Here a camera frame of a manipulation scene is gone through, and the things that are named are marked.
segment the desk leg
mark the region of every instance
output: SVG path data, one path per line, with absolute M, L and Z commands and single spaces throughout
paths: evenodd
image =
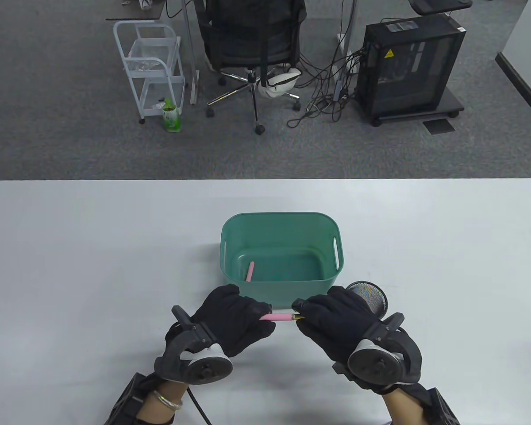
M 356 19 L 358 16 L 356 16 L 356 3 L 358 0 L 352 1 L 352 8 L 350 9 L 350 26 L 348 27 L 348 32 L 346 33 L 346 36 L 344 37 L 344 44 L 341 38 L 341 35 L 338 34 L 336 37 L 338 38 L 340 48 L 342 49 L 342 54 L 344 55 L 344 62 L 348 60 L 348 46 L 350 45 L 350 39 L 352 38 L 352 34 L 354 33 L 354 27 L 356 26 Z M 346 66 L 342 67 L 342 71 L 340 73 L 340 77 L 338 81 L 336 82 L 335 87 L 335 93 L 332 96 L 333 101 L 338 101 L 340 99 L 340 91 L 342 90 L 342 85 L 344 84 L 344 80 L 346 78 Z
M 186 0 L 181 0 L 181 9 L 183 11 L 183 18 L 185 20 L 185 28 L 187 31 L 187 42 L 189 44 L 189 56 L 190 56 L 189 59 L 191 59 L 191 75 L 192 75 L 191 105 L 194 105 L 196 104 L 196 99 L 197 99 L 197 94 L 198 94 L 197 92 L 199 89 L 199 70 L 196 68 L 196 64 L 195 64 L 195 53 L 193 51 L 193 40 L 191 36 L 191 26 L 189 25 L 189 16 L 187 15 Z M 167 16 L 167 12 L 165 11 L 165 8 L 163 10 L 163 13 L 161 14 L 161 19 L 163 22 L 171 26 L 171 20 Z

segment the hand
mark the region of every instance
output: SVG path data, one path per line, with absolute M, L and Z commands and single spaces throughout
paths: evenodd
M 379 321 L 361 296 L 340 286 L 326 295 L 297 299 L 292 308 L 304 316 L 296 321 L 299 330 L 345 366 L 370 326 Z
M 191 320 L 193 323 L 205 322 L 215 334 L 224 354 L 233 357 L 250 344 L 272 334 L 275 323 L 260 321 L 260 317 L 268 313 L 271 313 L 269 304 L 240 296 L 236 285 L 225 285 L 207 296 Z M 179 324 L 174 324 L 165 336 L 166 342 L 180 332 Z

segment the pink pen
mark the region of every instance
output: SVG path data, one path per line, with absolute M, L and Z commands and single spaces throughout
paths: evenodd
M 299 320 L 304 318 L 300 314 L 293 313 L 272 313 L 262 316 L 260 320 L 269 320 L 270 322 L 291 322 L 292 320 Z
M 252 281 L 252 275 L 254 274 L 254 266 L 256 265 L 256 263 L 254 263 L 253 261 L 250 261 L 250 265 L 248 267 L 248 274 L 246 275 L 246 282 L 251 282 Z

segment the silver bracelet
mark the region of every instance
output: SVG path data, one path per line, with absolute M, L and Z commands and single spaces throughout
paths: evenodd
M 183 406 L 183 402 L 182 401 L 179 401 L 179 404 L 176 404 L 176 403 L 174 403 L 172 401 L 169 401 L 163 395 L 161 395 L 160 393 L 158 393 L 155 390 L 152 391 L 152 393 L 154 393 L 154 395 L 158 398 L 158 400 L 161 401 L 164 405 L 166 405 L 169 409 L 179 410 Z

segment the computer case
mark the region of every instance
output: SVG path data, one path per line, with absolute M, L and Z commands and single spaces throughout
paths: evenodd
M 354 97 L 369 119 L 432 111 L 466 30 L 445 14 L 368 25 Z

